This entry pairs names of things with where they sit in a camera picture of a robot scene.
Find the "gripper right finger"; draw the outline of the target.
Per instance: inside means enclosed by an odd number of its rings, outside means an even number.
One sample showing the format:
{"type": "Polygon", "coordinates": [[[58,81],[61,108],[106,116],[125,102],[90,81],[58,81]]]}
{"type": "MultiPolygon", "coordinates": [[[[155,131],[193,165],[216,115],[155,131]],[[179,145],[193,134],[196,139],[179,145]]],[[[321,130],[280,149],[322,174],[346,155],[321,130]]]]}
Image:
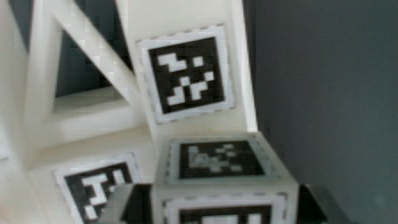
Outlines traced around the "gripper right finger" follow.
{"type": "Polygon", "coordinates": [[[328,188],[310,184],[299,188],[298,224],[356,224],[328,188]]]}

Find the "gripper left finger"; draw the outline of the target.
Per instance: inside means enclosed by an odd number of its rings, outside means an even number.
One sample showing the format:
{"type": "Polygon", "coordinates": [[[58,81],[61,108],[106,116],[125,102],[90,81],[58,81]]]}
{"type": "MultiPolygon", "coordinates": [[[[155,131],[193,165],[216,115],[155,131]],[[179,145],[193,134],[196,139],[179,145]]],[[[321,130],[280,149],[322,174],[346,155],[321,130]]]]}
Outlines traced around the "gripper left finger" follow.
{"type": "Polygon", "coordinates": [[[116,187],[97,224],[154,224],[150,184],[116,187]]]}

